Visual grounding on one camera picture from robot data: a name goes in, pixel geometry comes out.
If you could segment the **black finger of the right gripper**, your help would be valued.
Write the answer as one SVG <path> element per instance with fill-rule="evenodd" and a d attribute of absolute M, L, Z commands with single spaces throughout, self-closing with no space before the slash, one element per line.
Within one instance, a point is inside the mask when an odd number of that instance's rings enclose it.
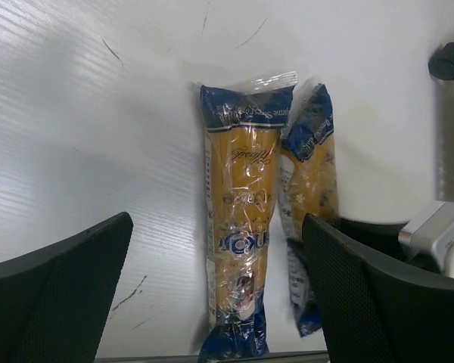
<path fill-rule="evenodd" d="M 357 253 L 356 244 L 359 244 L 400 261 L 406 260 L 398 239 L 405 225 L 406 223 L 378 224 L 345 218 L 340 218 L 333 224 L 341 234 L 346 235 L 343 242 L 350 252 Z"/>

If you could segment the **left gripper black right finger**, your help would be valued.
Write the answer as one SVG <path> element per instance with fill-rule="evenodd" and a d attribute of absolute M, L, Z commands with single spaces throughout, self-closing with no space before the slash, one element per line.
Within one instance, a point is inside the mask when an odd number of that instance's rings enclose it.
<path fill-rule="evenodd" d="M 387 256 L 321 219 L 306 264 L 332 362 L 454 362 L 454 279 Z"/>

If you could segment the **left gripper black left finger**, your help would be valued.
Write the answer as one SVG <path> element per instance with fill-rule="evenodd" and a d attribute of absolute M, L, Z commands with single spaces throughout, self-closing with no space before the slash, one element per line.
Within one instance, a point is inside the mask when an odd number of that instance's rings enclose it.
<path fill-rule="evenodd" d="M 0 262 L 0 362 L 93 362 L 133 223 L 119 213 Z"/>

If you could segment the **yellow spaghetti bag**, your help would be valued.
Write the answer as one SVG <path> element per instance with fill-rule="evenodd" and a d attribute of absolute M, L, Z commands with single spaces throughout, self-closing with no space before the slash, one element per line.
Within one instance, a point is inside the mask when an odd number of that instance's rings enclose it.
<path fill-rule="evenodd" d="M 281 131 L 295 72 L 230 88 L 202 85 L 209 333 L 198 359 L 221 362 L 268 352 L 264 289 L 275 210 Z"/>
<path fill-rule="evenodd" d="M 306 337 L 321 329 L 321 319 L 300 258 L 303 220 L 313 214 L 337 225 L 337 173 L 331 96 L 316 78 L 297 87 L 287 128 L 281 134 L 278 206 L 288 242 L 288 284 L 298 333 Z"/>

